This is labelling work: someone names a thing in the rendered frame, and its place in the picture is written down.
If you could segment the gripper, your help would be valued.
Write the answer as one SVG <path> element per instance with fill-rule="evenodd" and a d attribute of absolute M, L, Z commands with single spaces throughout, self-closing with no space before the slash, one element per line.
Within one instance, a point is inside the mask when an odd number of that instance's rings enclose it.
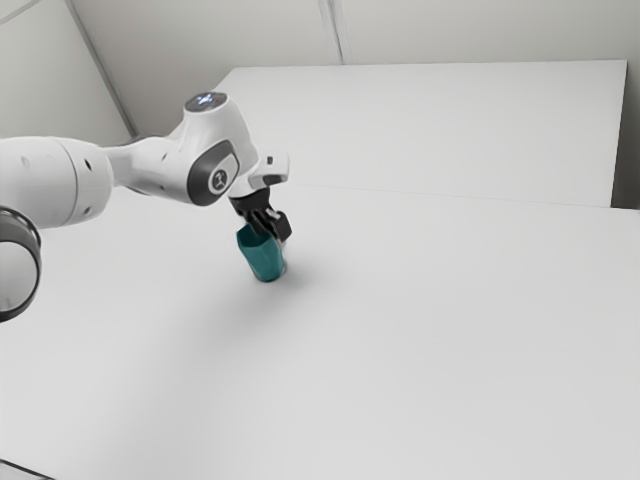
<path fill-rule="evenodd" d="M 247 196 L 231 198 L 235 212 L 258 234 L 288 240 L 292 227 L 287 215 L 271 205 L 271 188 L 261 188 Z"/>

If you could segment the teal faceted mug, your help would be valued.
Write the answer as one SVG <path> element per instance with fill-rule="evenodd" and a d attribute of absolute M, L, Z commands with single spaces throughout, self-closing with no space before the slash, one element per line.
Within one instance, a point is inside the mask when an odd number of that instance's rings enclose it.
<path fill-rule="evenodd" d="M 236 233 L 238 248 L 254 276 L 261 282 L 272 282 L 285 272 L 285 260 L 275 237 L 267 230 L 255 230 L 246 223 Z"/>

